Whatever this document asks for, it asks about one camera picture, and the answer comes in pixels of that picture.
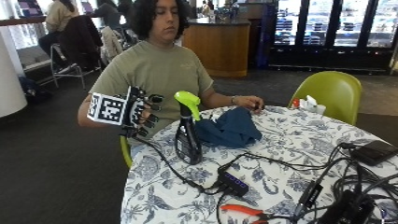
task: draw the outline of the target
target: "napkin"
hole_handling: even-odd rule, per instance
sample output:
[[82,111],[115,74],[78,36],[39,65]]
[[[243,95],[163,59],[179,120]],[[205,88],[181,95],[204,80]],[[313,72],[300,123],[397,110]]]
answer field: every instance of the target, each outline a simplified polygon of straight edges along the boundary
[[201,119],[196,130],[201,141],[227,147],[247,147],[263,136],[244,107],[228,110],[216,121]]

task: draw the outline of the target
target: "backpack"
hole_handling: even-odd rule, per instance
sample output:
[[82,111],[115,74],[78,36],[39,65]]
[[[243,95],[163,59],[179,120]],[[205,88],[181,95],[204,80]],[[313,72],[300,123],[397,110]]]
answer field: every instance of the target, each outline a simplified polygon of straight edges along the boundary
[[46,91],[42,86],[27,77],[18,77],[27,97],[28,104],[40,104],[52,97],[52,93]]

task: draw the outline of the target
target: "yellow-green chair back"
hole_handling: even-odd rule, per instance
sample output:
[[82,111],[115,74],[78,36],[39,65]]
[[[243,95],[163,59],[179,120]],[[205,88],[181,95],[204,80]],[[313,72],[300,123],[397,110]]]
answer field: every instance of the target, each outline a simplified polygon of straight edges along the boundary
[[342,72],[327,71],[313,74],[301,83],[293,99],[311,95],[320,105],[327,106],[324,115],[356,125],[362,86],[360,80]]
[[128,144],[126,136],[120,135],[120,137],[122,137],[122,148],[123,148],[123,154],[124,154],[124,161],[126,161],[126,164],[130,168],[134,164],[131,151],[130,151],[130,144]]

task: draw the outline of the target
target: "blue and white tablecloth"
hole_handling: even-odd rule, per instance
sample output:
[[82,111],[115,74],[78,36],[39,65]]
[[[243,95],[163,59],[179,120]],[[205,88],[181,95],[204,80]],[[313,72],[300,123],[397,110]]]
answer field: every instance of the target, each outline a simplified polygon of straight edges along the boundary
[[[208,110],[201,112],[201,115],[209,118],[211,115],[219,116],[229,109],[232,107]],[[181,175],[209,188],[219,177],[217,168],[245,151],[289,163],[323,165],[341,142],[365,145],[372,140],[380,139],[336,119],[277,106],[267,106],[260,115],[253,115],[253,121],[263,133],[261,140],[241,149],[204,145],[204,162],[195,166],[184,163],[176,155],[177,122],[160,131],[153,140]],[[381,176],[396,174],[398,158],[394,157],[390,161],[396,162],[384,162],[372,167],[373,172]],[[323,181],[324,190],[317,199],[319,207],[335,202],[332,184],[342,176],[345,168],[346,163],[340,162],[329,171]],[[244,204],[268,213],[289,216],[303,191],[323,171],[296,171],[275,162],[241,158],[228,172],[251,186],[251,190],[243,198],[227,196],[223,204]],[[155,149],[147,147],[135,158],[128,174],[122,223],[219,223],[216,209],[220,196],[221,193],[200,194],[196,189],[183,184]],[[389,210],[389,215],[397,216],[397,212],[390,211],[393,208],[390,202],[380,203]],[[249,223],[257,220],[256,217],[231,211],[221,211],[220,218],[225,224]],[[313,214],[308,214],[299,223],[311,220]],[[271,223],[279,222],[287,223],[287,220],[271,221]]]

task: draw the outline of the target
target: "glass door refrigerator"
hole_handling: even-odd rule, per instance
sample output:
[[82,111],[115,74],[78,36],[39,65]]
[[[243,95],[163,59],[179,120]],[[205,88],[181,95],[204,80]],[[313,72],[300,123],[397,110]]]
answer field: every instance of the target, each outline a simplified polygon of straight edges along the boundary
[[271,66],[388,71],[397,0],[280,0]]

